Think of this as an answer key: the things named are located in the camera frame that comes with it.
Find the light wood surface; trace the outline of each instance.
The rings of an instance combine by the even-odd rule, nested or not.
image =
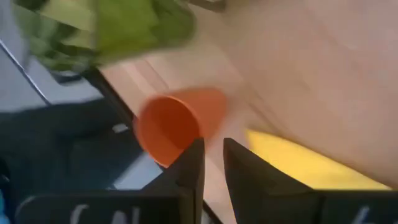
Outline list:
[[[225,13],[192,6],[185,47],[103,73],[133,112],[156,93],[211,85],[230,114],[206,160],[205,200],[233,223],[221,138],[254,127],[398,186],[398,1],[230,0]]]

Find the green cloth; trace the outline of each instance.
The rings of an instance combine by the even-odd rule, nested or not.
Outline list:
[[[30,51],[58,72],[175,47],[195,28],[175,0],[14,0],[14,11]]]

